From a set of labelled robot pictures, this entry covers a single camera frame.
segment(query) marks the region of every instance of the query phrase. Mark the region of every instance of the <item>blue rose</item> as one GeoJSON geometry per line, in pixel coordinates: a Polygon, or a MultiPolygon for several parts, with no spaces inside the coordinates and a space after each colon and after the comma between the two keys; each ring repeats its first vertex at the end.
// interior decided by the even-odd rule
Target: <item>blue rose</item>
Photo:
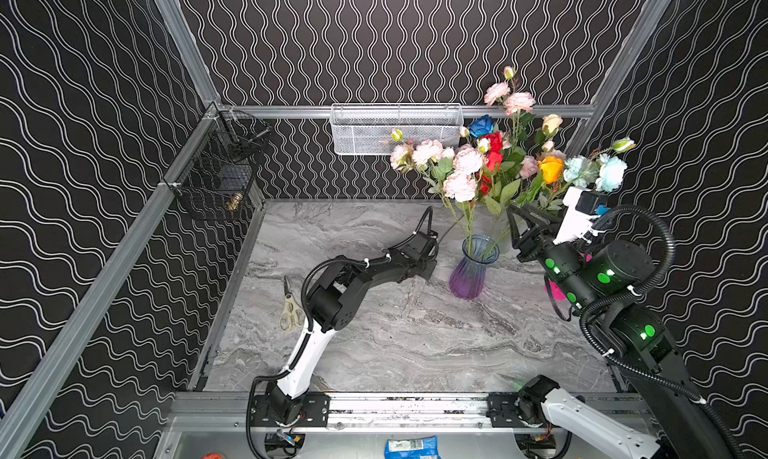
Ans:
{"type": "Polygon", "coordinates": [[[488,114],[481,118],[476,118],[475,122],[469,125],[469,133],[473,137],[483,137],[493,132],[493,122],[488,114]]]}

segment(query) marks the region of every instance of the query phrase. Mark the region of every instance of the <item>marble table surface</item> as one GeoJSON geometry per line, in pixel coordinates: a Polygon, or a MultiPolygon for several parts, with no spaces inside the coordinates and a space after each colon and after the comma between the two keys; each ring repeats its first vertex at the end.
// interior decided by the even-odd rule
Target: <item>marble table surface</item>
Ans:
{"type": "MultiPolygon", "coordinates": [[[[280,329],[283,275],[295,295],[309,270],[344,254],[377,257],[404,239],[428,204],[272,202],[236,296],[206,391],[246,391],[255,375],[286,362],[298,337],[280,329]]],[[[432,228],[454,223],[438,203],[432,228]]],[[[477,230],[491,219],[481,217],[477,230]]],[[[535,375],[573,392],[615,391],[603,358],[578,322],[552,310],[538,264],[515,251],[488,269],[478,299],[456,298],[448,278],[462,257],[462,231],[440,244],[431,280],[371,289],[357,316],[332,339],[312,378],[323,391],[516,391],[535,375]]]]}

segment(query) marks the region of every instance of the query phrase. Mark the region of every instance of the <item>gold object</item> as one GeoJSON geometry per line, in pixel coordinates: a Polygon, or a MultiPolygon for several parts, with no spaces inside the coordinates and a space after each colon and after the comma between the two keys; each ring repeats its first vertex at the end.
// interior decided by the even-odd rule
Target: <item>gold object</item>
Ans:
{"type": "Polygon", "coordinates": [[[232,195],[232,199],[226,203],[226,208],[228,208],[230,211],[237,210],[237,208],[240,207],[241,202],[243,202],[243,193],[236,192],[232,195]]]}

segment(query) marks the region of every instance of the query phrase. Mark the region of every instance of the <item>black mounting plate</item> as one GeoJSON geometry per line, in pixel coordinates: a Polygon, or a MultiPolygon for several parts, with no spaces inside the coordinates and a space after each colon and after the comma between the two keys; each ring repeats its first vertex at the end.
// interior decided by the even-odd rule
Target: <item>black mounting plate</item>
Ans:
{"type": "MultiPolygon", "coordinates": [[[[328,406],[331,398],[322,392],[307,392],[301,401],[301,410],[306,417],[296,424],[296,427],[325,427],[328,425],[328,406]]],[[[252,407],[255,412],[251,415],[252,427],[281,427],[269,414],[270,399],[266,395],[255,396],[252,407]]]]}

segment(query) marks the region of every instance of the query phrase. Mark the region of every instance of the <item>vase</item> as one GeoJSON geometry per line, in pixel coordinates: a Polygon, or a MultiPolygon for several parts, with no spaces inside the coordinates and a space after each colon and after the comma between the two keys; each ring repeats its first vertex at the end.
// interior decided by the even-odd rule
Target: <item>vase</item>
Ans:
{"type": "Polygon", "coordinates": [[[451,292],[462,299],[476,299],[485,283],[485,269],[498,259],[498,246],[487,235],[473,235],[462,244],[464,258],[451,273],[448,284],[451,292]]]}

